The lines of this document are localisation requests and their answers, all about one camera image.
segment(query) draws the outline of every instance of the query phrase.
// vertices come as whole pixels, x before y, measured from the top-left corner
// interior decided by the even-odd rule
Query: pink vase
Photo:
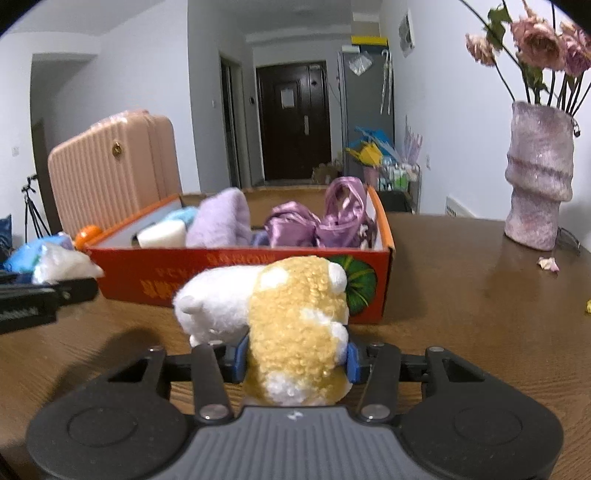
[[[552,250],[561,202],[573,198],[573,118],[554,107],[513,104],[509,165],[513,185],[505,234],[537,250]]]

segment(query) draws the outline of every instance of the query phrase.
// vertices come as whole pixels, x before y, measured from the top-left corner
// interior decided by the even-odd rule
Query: wooden table
[[[591,254],[556,252],[558,275],[539,253],[504,238],[503,224],[448,217],[390,217],[397,245],[385,319],[354,330],[423,353],[443,345],[552,409],[565,431],[553,479],[591,478]],[[27,424],[48,400],[152,345],[189,351],[173,312],[99,299],[56,325],[0,337],[0,451],[36,478],[23,447]],[[420,398],[401,391],[402,410]],[[190,389],[173,401],[190,411]],[[359,398],[355,389],[345,400]],[[240,392],[230,390],[237,403]]]

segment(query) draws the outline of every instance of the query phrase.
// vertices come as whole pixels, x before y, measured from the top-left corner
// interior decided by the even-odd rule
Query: clear plastic bag
[[[349,60],[349,68],[358,77],[363,75],[374,64],[367,52],[360,53]]]
[[[33,283],[75,280],[77,278],[99,278],[104,275],[102,268],[82,252],[43,243],[39,262],[33,272]]]

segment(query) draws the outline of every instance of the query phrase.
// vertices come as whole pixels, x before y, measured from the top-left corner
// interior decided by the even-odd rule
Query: plush toy
[[[324,258],[292,257],[260,267],[205,271],[174,299],[192,346],[224,341],[250,327],[244,391],[278,406],[333,404],[350,389],[349,319],[343,268]]]

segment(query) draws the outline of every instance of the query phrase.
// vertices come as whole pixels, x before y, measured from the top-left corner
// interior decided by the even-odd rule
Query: green pumpkin print
[[[331,262],[339,264],[347,274],[347,305],[349,314],[357,315],[364,311],[375,297],[378,277],[371,265],[355,260],[351,255],[330,257]]]

